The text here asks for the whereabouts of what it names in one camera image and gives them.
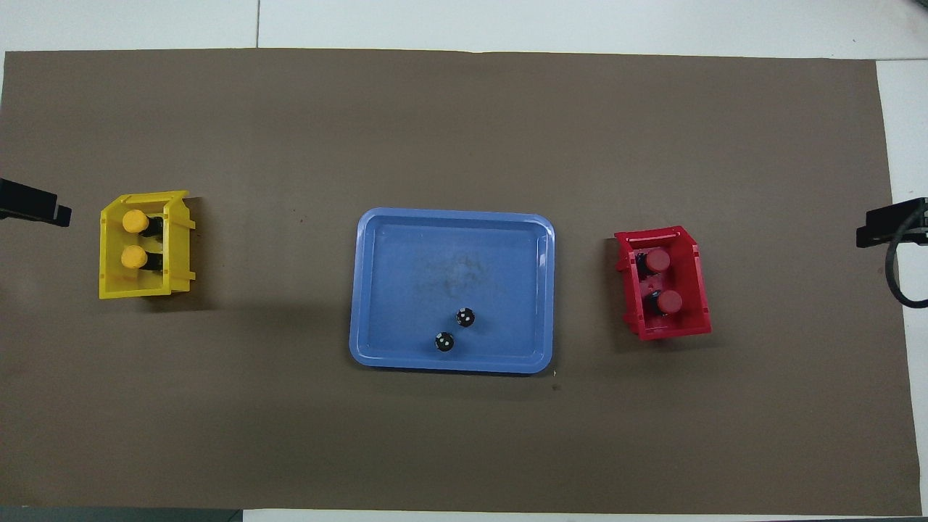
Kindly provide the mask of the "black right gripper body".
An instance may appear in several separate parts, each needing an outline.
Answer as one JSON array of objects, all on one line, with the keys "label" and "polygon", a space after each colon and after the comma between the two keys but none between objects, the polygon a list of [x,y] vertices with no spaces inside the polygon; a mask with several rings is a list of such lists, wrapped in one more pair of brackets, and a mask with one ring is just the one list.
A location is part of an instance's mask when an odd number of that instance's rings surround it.
[{"label": "black right gripper body", "polygon": [[908,199],[867,212],[867,228],[895,229],[899,242],[927,244],[926,198]]}]

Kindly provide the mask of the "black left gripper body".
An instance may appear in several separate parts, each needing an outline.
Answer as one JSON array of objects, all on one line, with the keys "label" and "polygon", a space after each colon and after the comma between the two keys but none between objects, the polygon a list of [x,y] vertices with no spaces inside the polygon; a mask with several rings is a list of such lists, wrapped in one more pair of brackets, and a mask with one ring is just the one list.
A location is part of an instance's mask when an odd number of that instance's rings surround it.
[{"label": "black left gripper body", "polygon": [[1,219],[55,221],[57,195],[1,178]]}]

